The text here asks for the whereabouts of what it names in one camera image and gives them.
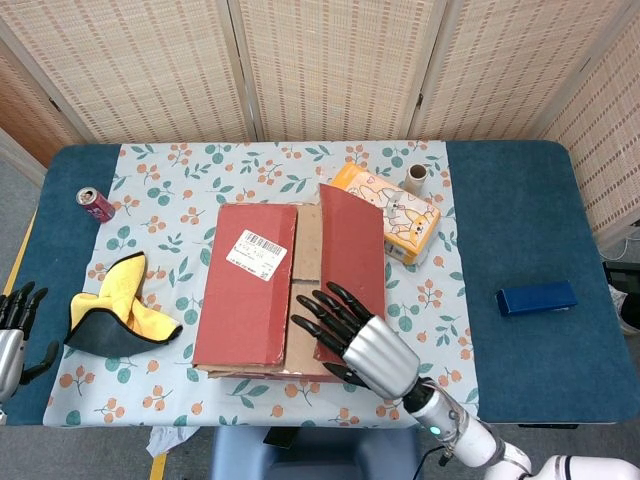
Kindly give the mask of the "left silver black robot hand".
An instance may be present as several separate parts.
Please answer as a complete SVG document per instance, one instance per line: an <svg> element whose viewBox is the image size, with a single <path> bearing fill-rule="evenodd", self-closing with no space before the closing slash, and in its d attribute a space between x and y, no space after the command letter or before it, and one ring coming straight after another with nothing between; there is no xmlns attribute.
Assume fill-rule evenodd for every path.
<svg viewBox="0 0 640 480"><path fill-rule="evenodd" d="M1 295L1 414L20 386L28 385L51 368L60 348L60 343L52 340L39 363L24 366L36 313L48 293L47 288L33 291L34 287L35 282L30 281Z"/></svg>

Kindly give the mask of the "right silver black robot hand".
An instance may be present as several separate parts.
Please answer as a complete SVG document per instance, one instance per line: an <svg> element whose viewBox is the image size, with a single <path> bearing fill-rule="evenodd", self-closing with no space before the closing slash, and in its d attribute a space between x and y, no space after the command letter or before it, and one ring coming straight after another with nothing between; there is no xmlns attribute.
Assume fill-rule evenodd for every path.
<svg viewBox="0 0 640 480"><path fill-rule="evenodd" d="M353 294L329 281L327 292L299 294L296 301L315 318L299 314L291 320L341 361L324 368L341 381L367 388L385 400L422 394L420 359L379 316Z"/></svg>

